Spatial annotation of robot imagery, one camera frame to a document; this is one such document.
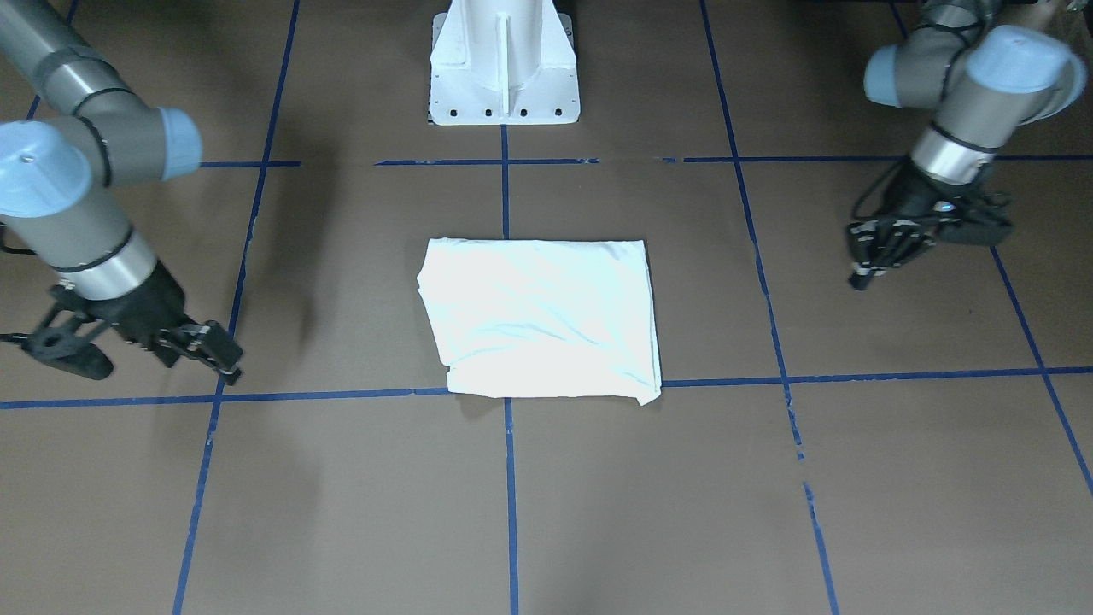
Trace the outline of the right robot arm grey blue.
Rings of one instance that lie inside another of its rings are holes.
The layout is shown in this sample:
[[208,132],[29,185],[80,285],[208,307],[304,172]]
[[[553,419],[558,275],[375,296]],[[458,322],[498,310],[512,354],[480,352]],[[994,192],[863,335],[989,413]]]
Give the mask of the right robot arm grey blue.
[[214,320],[196,322],[186,295],[120,203],[116,187],[198,170],[202,135],[176,108],[152,108],[49,3],[4,1],[3,55],[55,110],[3,125],[3,230],[58,281],[34,331],[5,332],[42,365],[104,380],[95,340],[116,331],[162,365],[187,358],[240,378],[243,350]]

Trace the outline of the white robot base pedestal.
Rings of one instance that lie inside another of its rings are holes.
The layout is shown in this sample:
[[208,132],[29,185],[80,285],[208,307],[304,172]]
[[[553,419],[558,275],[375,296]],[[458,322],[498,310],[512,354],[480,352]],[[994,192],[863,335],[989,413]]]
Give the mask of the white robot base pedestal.
[[555,126],[579,117],[573,21],[553,1],[453,1],[432,19],[432,125]]

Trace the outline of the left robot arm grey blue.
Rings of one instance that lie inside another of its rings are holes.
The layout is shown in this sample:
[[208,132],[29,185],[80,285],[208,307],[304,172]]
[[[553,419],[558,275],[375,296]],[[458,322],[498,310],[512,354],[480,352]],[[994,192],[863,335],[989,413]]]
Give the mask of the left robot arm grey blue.
[[939,243],[994,248],[1014,230],[1007,196],[985,190],[995,159],[1019,127],[1073,105],[1089,71],[1046,32],[999,25],[1002,7],[925,1],[906,39],[877,50],[863,70],[869,100],[932,119],[854,203],[845,230],[854,289]]

